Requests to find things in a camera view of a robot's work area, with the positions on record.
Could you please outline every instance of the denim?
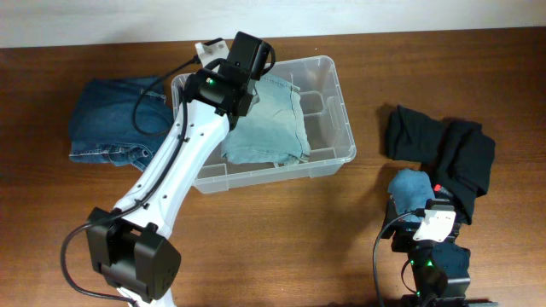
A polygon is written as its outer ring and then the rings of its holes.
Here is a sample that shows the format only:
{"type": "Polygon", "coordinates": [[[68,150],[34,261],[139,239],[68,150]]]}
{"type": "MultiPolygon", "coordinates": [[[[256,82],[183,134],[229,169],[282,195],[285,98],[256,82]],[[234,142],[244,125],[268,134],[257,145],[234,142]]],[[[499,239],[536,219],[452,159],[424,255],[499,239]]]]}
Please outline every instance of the denim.
{"type": "MultiPolygon", "coordinates": [[[[70,160],[116,166],[131,164],[144,171],[166,136],[140,134],[133,128],[131,116],[138,96],[156,79],[91,80],[84,87],[70,120],[70,160]]],[[[162,84],[143,97],[136,112],[142,130],[157,132],[172,126],[172,111],[165,101],[162,84]]]]}
{"type": "MultiPolygon", "coordinates": [[[[430,178],[424,171],[401,170],[389,183],[388,193],[392,194],[396,213],[401,215],[408,211],[424,208],[427,200],[433,199],[434,191],[430,178]]],[[[405,217],[406,222],[420,222],[416,216],[405,217]]]]}
{"type": "Polygon", "coordinates": [[[299,88],[267,74],[256,84],[259,102],[222,142],[222,157],[230,163],[294,165],[307,162],[311,147],[305,134],[299,88]]]}

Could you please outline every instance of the folded cloth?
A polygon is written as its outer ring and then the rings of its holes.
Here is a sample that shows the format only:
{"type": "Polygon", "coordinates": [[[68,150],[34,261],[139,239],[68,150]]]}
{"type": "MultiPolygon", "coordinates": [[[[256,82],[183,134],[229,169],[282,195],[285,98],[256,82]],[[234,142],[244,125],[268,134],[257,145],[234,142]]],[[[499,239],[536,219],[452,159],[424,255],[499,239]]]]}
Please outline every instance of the folded cloth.
{"type": "MultiPolygon", "coordinates": [[[[398,215],[424,208],[427,200],[434,198],[430,179],[424,171],[401,170],[389,183],[388,193],[392,194],[398,215]]],[[[416,216],[407,216],[406,222],[420,222],[416,216]]]]}
{"type": "Polygon", "coordinates": [[[481,132],[481,125],[454,121],[444,138],[433,183],[447,188],[462,205],[463,223],[472,223],[476,197],[487,194],[495,141],[481,132]]]}
{"type": "Polygon", "coordinates": [[[256,84],[259,102],[222,142],[222,157],[230,163],[284,165],[307,162],[311,147],[305,134],[299,88],[266,74],[256,84]]]}
{"type": "MultiPolygon", "coordinates": [[[[165,136],[144,136],[131,122],[133,107],[157,77],[91,80],[79,97],[70,120],[70,160],[82,163],[132,164],[141,171],[151,162],[165,136]]],[[[142,99],[136,112],[139,126],[149,132],[168,129],[172,111],[158,84],[142,99]]]]}
{"type": "Polygon", "coordinates": [[[439,121],[398,106],[391,113],[386,129],[386,155],[395,160],[430,164],[438,156],[443,130],[439,121]]]}

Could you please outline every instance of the plastic bin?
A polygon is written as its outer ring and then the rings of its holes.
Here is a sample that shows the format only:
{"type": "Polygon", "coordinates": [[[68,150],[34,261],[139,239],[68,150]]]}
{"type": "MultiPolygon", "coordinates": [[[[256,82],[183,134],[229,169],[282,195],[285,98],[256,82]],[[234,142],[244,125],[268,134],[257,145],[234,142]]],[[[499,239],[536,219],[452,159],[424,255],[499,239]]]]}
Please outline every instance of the plastic bin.
{"type": "MultiPolygon", "coordinates": [[[[220,156],[220,146],[201,168],[194,186],[202,193],[300,177],[333,175],[357,154],[334,61],[327,56],[277,62],[270,72],[301,88],[305,132],[311,145],[309,163],[275,167],[272,163],[233,165],[220,156]]],[[[172,80],[172,98],[189,74],[172,80]]]]}

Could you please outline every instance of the black garment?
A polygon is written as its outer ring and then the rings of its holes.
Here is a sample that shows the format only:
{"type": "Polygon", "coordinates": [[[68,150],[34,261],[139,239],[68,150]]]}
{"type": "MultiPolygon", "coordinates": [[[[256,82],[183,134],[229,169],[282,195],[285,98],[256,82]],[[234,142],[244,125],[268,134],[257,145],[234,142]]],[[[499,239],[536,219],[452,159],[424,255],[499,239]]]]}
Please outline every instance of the black garment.
{"type": "Polygon", "coordinates": [[[472,223],[474,200],[487,194],[494,159],[495,141],[482,134],[480,124],[465,121],[450,124],[431,182],[455,195],[468,224],[472,223]]]}
{"type": "Polygon", "coordinates": [[[386,129],[386,155],[395,160],[432,163],[438,156],[443,129],[439,121],[398,106],[386,129]]]}

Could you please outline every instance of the wood grain surface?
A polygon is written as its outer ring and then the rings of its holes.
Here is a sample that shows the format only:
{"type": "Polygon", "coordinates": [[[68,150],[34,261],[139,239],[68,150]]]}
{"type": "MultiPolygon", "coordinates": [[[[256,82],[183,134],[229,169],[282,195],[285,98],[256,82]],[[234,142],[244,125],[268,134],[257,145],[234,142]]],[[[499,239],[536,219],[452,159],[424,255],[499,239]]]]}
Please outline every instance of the wood grain surface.
{"type": "MultiPolygon", "coordinates": [[[[183,255],[172,288],[178,306],[372,305],[371,252],[387,184],[398,170],[419,167],[381,154],[397,104],[480,122],[497,142],[489,193],[457,240],[472,250],[467,294],[544,306],[546,28],[268,41],[279,61],[334,59],[357,157],[331,177],[209,195],[191,189],[171,237],[183,255]]],[[[161,74],[193,53],[191,42],[0,49],[2,306],[123,305],[74,292],[59,249],[93,207],[111,209],[140,172],[72,163],[68,121],[91,78],[161,74]]],[[[378,259],[384,296],[406,294],[405,255],[385,241],[378,259]]],[[[92,271],[84,236],[68,262],[83,287],[116,293],[92,271]]],[[[410,272],[406,280],[413,285],[410,272]]]]}

